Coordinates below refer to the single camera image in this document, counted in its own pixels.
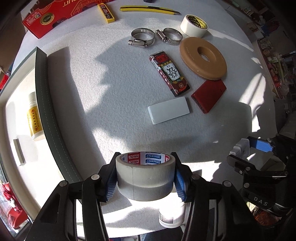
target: blue gripper pad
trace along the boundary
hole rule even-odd
[[[110,175],[110,178],[106,183],[106,200],[107,201],[109,201],[109,199],[113,196],[116,183],[117,183],[117,173],[116,173],[116,169],[114,169],[112,174]]]
[[[187,195],[185,192],[185,182],[184,182],[184,179],[178,169],[175,171],[174,184],[175,184],[175,188],[177,190],[178,196],[184,202],[187,198]]]

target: masking tape roll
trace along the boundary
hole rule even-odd
[[[209,29],[208,25],[201,18],[187,14],[185,15],[181,25],[181,30],[189,37],[201,38]]]
[[[116,157],[120,193],[136,201],[154,201],[173,189],[175,158],[156,152],[130,152]]]

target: white pill bottle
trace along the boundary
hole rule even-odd
[[[36,92],[29,94],[29,110],[27,112],[31,137],[34,141],[45,138],[37,106]]]

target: table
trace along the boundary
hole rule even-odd
[[[138,0],[108,3],[116,21],[107,24],[96,7],[64,21],[43,38],[27,32],[14,69],[38,46],[48,54],[48,75],[57,121],[69,153],[85,179],[109,163],[114,152],[177,152],[192,171],[207,181],[242,177],[226,163],[241,138],[276,134],[272,93],[252,44],[234,19],[216,2],[161,0],[155,5],[182,15],[120,12],[121,5],[151,5]],[[128,46],[131,31],[175,28],[185,14],[209,25],[204,39],[215,45],[227,63],[227,87],[219,102],[203,114],[191,94],[205,81],[182,61],[178,46],[156,39],[147,48]],[[147,107],[173,99],[149,55],[164,50],[176,63],[191,89],[186,97],[190,114],[153,125]],[[158,223],[160,201],[137,202],[118,190],[102,206],[110,237],[137,235],[163,228]]]

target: white rectangular block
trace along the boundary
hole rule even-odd
[[[148,111],[153,125],[189,114],[185,97],[150,105]]]

